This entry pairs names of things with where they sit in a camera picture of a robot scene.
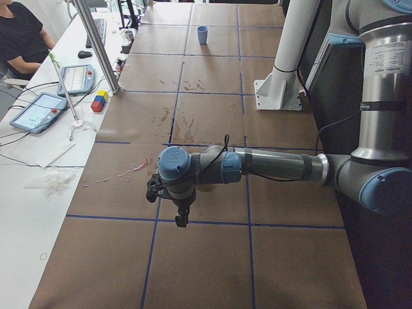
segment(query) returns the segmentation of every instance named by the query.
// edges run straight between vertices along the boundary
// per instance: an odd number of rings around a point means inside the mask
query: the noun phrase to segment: white table
[[[111,63],[121,56],[122,43],[113,20],[108,18],[105,43]],[[97,57],[77,57],[80,50],[86,49],[85,42],[86,32],[80,18],[77,17],[58,41],[53,53],[62,66],[91,64],[95,69],[96,84],[103,78]],[[51,60],[47,58],[30,81],[28,88],[54,81],[58,81],[58,78]],[[109,86],[103,80],[98,89],[109,90]],[[37,94],[42,91],[55,94],[57,85],[34,89]],[[99,129],[107,106],[103,112],[93,113],[90,105],[95,95],[96,93],[88,95],[76,110],[80,119],[92,121],[95,128]],[[26,106],[28,103],[25,101],[31,101],[34,97],[35,95],[28,91],[21,95],[15,104]],[[75,97],[73,101],[77,102],[81,97]],[[9,125],[9,121],[18,112],[20,109],[11,109],[0,122],[0,136],[21,131]],[[16,143],[0,147],[0,154],[36,165],[39,158],[53,151],[62,142],[67,142],[72,124],[73,116],[70,111],[66,111],[45,132],[40,135],[30,134]],[[79,182],[82,167],[86,164],[93,147],[95,135],[96,132],[92,129],[76,131],[73,140],[75,145],[52,163],[77,167],[59,169],[71,174],[73,178],[65,188],[50,197],[45,194],[44,189],[26,188],[30,182],[36,181],[45,173],[50,173],[50,168],[28,167],[0,157],[0,308],[27,308],[30,304]],[[5,144],[21,136],[23,134],[0,138],[0,142]]]

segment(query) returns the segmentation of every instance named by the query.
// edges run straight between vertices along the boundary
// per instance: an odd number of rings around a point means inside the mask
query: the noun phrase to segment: warning label
[[[364,77],[405,73],[411,66],[412,41],[395,42],[366,49]]]

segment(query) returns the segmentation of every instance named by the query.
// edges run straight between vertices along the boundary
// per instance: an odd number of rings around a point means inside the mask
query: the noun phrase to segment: black mouse
[[[86,51],[86,50],[81,50],[78,54],[77,57],[80,59],[83,58],[88,58],[91,57],[93,54],[90,51]]]

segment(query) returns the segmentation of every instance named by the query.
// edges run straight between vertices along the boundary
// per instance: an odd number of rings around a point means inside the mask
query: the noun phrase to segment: person's arm
[[[42,29],[40,31],[40,35],[43,38],[44,43],[49,47],[50,49],[53,49],[53,47],[56,45],[56,42],[53,40],[53,38],[46,32],[45,29]]]
[[[22,74],[32,74],[35,73],[39,68],[41,63],[37,62],[26,62],[21,56],[18,56],[12,60],[7,61],[13,68]]]

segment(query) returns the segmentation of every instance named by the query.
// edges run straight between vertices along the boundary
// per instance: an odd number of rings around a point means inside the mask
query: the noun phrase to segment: blue cup
[[[200,45],[206,44],[206,40],[207,40],[207,27],[206,26],[198,27],[198,39],[199,39]]]

